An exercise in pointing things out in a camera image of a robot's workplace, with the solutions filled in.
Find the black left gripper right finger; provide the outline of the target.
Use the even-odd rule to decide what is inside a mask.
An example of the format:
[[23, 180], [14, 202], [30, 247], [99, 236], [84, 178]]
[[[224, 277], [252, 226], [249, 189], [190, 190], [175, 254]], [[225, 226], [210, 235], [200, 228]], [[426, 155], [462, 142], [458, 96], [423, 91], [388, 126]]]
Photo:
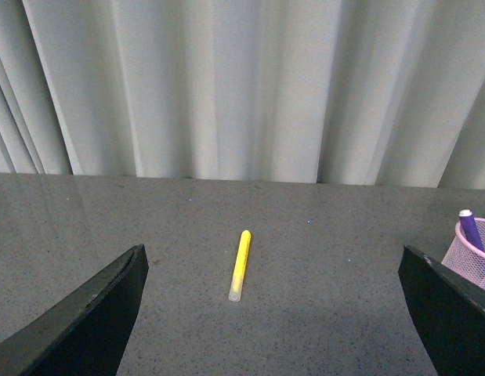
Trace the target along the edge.
[[485, 375], [485, 290], [412, 246], [398, 275], [437, 374]]

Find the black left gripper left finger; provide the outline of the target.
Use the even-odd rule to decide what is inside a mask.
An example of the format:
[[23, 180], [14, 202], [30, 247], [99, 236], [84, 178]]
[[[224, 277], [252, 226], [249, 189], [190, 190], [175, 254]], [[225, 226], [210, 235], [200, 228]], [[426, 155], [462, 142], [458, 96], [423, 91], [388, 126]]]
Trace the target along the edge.
[[136, 245], [0, 342], [0, 375], [115, 375], [148, 273]]

